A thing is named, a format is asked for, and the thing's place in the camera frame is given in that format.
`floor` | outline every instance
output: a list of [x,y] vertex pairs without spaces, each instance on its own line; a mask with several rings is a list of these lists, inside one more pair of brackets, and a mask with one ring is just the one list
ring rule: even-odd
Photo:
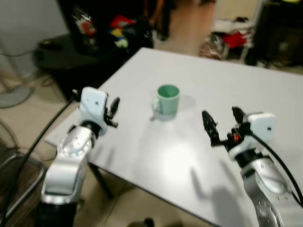
[[[212,3],[199,5],[196,1],[177,1],[177,9],[172,12],[171,37],[166,42],[157,42],[156,48],[197,55],[199,44],[209,32],[213,13]],[[20,146],[25,148],[30,147],[43,127],[64,105],[56,85],[41,86],[46,78],[47,75],[43,75],[29,83],[35,90],[27,101],[12,108],[0,109],[0,119],[12,128]],[[10,80],[8,83],[11,86],[19,84]],[[53,127],[75,108],[76,104],[68,108]],[[43,141],[34,153],[34,157],[44,161],[47,166],[54,155],[55,148]],[[81,193],[84,204],[77,212],[74,222],[76,227],[123,227],[146,217],[153,218],[156,227],[211,226],[122,179],[102,174],[115,198],[111,201],[106,198],[88,170]]]

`table leg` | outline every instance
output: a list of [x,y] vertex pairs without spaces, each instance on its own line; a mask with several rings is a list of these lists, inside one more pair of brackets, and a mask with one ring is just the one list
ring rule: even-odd
[[113,199],[113,194],[110,191],[109,187],[107,186],[103,176],[101,175],[101,173],[99,172],[99,168],[98,166],[89,163],[89,168],[91,169],[93,175],[95,176],[96,180],[98,181],[98,183],[100,184],[101,188],[103,189],[103,191],[105,192],[106,196],[108,197],[108,199]]

